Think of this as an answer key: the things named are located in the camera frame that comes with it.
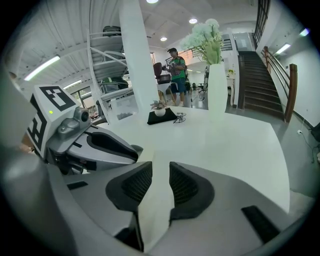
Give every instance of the white flowers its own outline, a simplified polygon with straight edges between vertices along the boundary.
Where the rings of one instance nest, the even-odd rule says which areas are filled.
[[[184,50],[196,48],[209,65],[220,63],[220,46],[223,46],[223,41],[219,23],[210,18],[205,23],[195,25],[192,33],[181,40],[180,46]]]

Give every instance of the white table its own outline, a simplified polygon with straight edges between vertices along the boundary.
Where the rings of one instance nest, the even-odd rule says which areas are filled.
[[[289,177],[278,138],[269,123],[224,114],[223,122],[210,123],[208,110],[171,107],[186,113],[186,121],[148,125],[138,115],[114,125],[100,124],[129,144],[144,148],[140,161],[152,161],[152,184],[139,206],[145,251],[169,227],[174,207],[169,185],[169,162],[198,166],[247,182],[285,212],[289,212]]]

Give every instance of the white vase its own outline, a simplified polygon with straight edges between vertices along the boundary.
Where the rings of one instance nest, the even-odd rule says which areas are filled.
[[[210,119],[221,121],[226,111],[228,100],[227,77],[225,65],[212,64],[209,67],[208,78],[208,108]]]

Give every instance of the black tray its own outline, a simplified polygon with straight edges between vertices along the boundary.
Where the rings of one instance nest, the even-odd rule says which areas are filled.
[[[176,120],[177,116],[172,112],[170,108],[165,109],[165,114],[163,116],[157,116],[155,112],[149,113],[148,125],[154,125],[162,122]]]

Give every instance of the staircase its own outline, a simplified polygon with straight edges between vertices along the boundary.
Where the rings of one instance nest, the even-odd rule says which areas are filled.
[[[240,51],[239,59],[242,60],[240,86],[244,88],[240,91],[244,93],[244,108],[284,119],[277,89],[258,54],[255,51]]]

